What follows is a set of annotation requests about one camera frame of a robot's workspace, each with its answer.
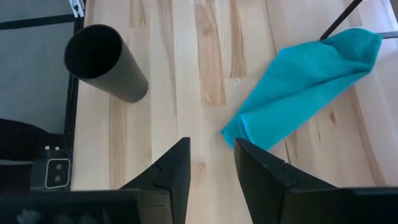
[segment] wooden table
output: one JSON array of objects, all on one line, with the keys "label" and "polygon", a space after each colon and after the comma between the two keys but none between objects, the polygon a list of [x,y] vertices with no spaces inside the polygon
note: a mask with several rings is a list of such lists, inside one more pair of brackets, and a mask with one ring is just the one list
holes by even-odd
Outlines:
[{"label": "wooden table", "polygon": [[[150,88],[128,104],[80,82],[72,189],[117,189],[188,136],[187,223],[250,223],[233,151],[219,131],[277,51],[317,40],[350,0],[87,1],[86,25],[117,29]],[[389,1],[365,1],[337,32],[396,29],[391,13]],[[386,105],[394,101],[389,82],[398,59],[384,60],[393,50],[396,40],[383,41],[383,63],[272,153],[339,187],[396,184],[396,126]]]}]

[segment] teal cloth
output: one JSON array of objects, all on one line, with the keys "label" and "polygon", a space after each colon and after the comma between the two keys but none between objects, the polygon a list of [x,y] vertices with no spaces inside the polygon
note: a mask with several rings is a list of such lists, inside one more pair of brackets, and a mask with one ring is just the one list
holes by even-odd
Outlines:
[{"label": "teal cloth", "polygon": [[221,131],[233,147],[243,138],[269,150],[369,74],[382,37],[349,29],[326,40],[282,49],[233,119]]}]

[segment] gray floor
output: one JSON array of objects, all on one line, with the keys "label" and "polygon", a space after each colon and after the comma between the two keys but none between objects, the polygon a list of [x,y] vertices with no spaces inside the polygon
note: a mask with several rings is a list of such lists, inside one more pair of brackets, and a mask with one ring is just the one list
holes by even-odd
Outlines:
[{"label": "gray floor", "polygon": [[0,22],[70,14],[68,0],[0,0]]},{"label": "gray floor", "polygon": [[0,30],[0,118],[63,133],[73,23]]}]

